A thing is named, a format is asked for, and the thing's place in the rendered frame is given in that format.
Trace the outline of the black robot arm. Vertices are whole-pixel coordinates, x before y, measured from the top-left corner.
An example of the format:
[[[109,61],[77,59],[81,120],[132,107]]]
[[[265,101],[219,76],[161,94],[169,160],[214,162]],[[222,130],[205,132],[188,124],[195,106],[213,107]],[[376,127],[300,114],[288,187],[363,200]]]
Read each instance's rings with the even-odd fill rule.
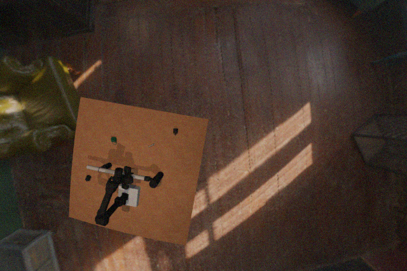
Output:
[[[128,194],[122,193],[122,196],[116,197],[113,205],[111,205],[111,207],[107,210],[110,199],[113,193],[116,191],[118,185],[122,184],[123,180],[123,184],[132,184],[134,182],[131,175],[125,176],[125,178],[122,180],[122,173],[123,168],[116,168],[114,176],[111,176],[106,183],[106,194],[104,195],[103,201],[99,207],[100,209],[98,209],[97,216],[95,217],[95,223],[98,225],[106,226],[109,223],[109,217],[118,207],[125,205],[126,201],[128,200]]]

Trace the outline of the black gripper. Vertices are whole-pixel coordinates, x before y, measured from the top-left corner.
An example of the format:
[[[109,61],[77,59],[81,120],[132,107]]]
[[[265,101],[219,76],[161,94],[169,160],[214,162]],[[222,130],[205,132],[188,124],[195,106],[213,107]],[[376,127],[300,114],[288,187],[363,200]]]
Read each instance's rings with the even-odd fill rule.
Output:
[[[131,172],[131,170],[132,170],[131,167],[127,167],[127,166],[124,167],[125,174],[122,174],[122,180],[125,178],[125,176],[133,174],[133,172]],[[122,187],[121,188],[123,188],[124,190],[127,190],[129,188],[129,185],[126,185],[126,184],[123,184],[123,183],[124,183],[124,180],[122,182]]]

